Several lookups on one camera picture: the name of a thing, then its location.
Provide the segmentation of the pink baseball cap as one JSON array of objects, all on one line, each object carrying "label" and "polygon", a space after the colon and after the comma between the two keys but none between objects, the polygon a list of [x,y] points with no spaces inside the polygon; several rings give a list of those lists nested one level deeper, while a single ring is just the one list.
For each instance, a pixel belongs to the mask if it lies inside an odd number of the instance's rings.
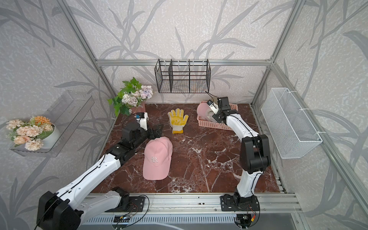
[{"label": "pink baseball cap", "polygon": [[157,181],[165,179],[170,170],[173,146],[167,137],[150,140],[144,151],[143,177]]}]

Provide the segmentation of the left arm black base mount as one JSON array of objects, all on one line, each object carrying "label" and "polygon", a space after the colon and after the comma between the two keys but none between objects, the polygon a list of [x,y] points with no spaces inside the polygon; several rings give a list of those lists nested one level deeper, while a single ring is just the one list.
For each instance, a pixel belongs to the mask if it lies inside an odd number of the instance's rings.
[{"label": "left arm black base mount", "polygon": [[113,212],[142,212],[145,204],[144,196],[131,196],[129,192],[123,190],[120,187],[114,187],[113,191],[117,192],[121,196],[120,203]]}]

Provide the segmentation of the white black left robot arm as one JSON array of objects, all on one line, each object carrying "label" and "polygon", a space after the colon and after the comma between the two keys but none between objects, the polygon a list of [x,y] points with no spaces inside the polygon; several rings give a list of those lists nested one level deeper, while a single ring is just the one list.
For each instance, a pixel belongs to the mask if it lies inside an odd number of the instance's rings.
[{"label": "white black left robot arm", "polygon": [[84,199],[105,178],[127,163],[146,140],[160,138],[163,125],[144,129],[133,122],[122,130],[123,135],[90,169],[59,191],[44,193],[38,203],[36,226],[43,230],[76,230],[85,221],[105,211],[134,210],[129,192],[115,187],[106,194],[84,202]]}]

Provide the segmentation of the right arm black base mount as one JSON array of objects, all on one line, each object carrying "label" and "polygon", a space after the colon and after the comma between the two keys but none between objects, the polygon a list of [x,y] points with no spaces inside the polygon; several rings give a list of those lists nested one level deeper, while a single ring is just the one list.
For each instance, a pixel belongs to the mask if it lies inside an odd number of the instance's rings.
[{"label": "right arm black base mount", "polygon": [[234,195],[224,194],[220,196],[222,211],[259,211],[257,196],[241,197],[238,193]]}]

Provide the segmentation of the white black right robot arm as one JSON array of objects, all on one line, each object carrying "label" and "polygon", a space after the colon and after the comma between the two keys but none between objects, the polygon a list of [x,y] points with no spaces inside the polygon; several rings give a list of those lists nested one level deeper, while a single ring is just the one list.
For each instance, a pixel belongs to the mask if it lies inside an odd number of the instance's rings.
[{"label": "white black right robot arm", "polygon": [[213,118],[230,127],[241,141],[240,163],[243,172],[234,199],[249,200],[255,195],[255,186],[260,176],[271,164],[269,139],[267,135],[254,131],[237,110],[231,109],[228,97],[219,97],[212,111]]}]

